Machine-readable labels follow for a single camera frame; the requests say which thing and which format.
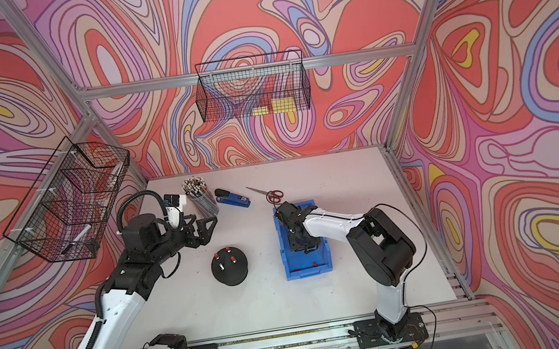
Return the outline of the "blue plastic bin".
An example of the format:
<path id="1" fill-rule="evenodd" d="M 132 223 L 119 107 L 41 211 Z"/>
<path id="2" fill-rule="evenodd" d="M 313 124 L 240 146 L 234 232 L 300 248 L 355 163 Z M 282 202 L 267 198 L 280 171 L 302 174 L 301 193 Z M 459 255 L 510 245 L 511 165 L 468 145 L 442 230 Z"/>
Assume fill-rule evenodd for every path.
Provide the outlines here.
<path id="1" fill-rule="evenodd" d="M 310 200 L 295 205 L 305 208 L 316 204 L 313 200 Z M 279 237 L 283 267 L 285 268 L 288 281 L 332 272 L 332 256 L 327 239 L 323 237 L 318 238 L 321 240 L 320 246 L 316 251 L 310 252 L 310 254 L 291 251 L 288 243 L 287 229 L 282 226 L 276 216 L 274 216 L 274 220 Z"/>

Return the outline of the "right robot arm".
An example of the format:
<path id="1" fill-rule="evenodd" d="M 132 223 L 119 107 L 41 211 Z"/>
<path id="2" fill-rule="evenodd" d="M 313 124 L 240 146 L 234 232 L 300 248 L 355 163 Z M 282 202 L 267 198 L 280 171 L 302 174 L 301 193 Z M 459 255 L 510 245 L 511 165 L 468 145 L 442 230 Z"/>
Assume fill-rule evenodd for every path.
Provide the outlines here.
<path id="1" fill-rule="evenodd" d="M 290 249 L 309 254 L 321 240 L 346 242 L 377 286 L 374 316 L 356 321 L 348 335 L 359 348 L 398 343 L 422 343 L 429 337 L 422 315 L 406 302 L 406 282 L 425 261 L 428 244 L 418 251 L 414 241 L 378 203 L 365 214 L 331 213 L 316 205 L 301 207 L 284 202 L 274 210 L 280 235 Z"/>

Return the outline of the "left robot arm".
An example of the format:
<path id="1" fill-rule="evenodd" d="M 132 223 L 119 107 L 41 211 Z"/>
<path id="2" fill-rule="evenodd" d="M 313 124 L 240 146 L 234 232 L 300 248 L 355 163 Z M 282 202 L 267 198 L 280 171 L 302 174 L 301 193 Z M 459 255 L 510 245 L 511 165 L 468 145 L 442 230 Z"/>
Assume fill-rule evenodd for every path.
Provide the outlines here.
<path id="1" fill-rule="evenodd" d="M 217 218 L 185 215 L 186 196 L 143 190 L 117 211 L 116 225 L 125 249 L 117 267 L 95 294 L 95 317 L 78 349 L 120 349 L 156 282 L 162 265 L 182 249 L 198 249 L 212 239 Z M 159 334 L 146 349 L 190 349 L 180 334 Z"/>

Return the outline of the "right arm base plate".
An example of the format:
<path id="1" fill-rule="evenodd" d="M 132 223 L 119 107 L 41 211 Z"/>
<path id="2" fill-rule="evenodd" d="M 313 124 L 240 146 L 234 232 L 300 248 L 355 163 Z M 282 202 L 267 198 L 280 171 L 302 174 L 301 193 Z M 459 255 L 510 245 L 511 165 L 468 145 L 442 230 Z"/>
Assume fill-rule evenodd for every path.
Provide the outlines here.
<path id="1" fill-rule="evenodd" d="M 418 312 L 407 313 L 396 324 L 379 317 L 358 320 L 353 323 L 353 327 L 347 333 L 356 338 L 361 349 L 406 342 L 419 344 L 430 337 L 426 324 Z"/>

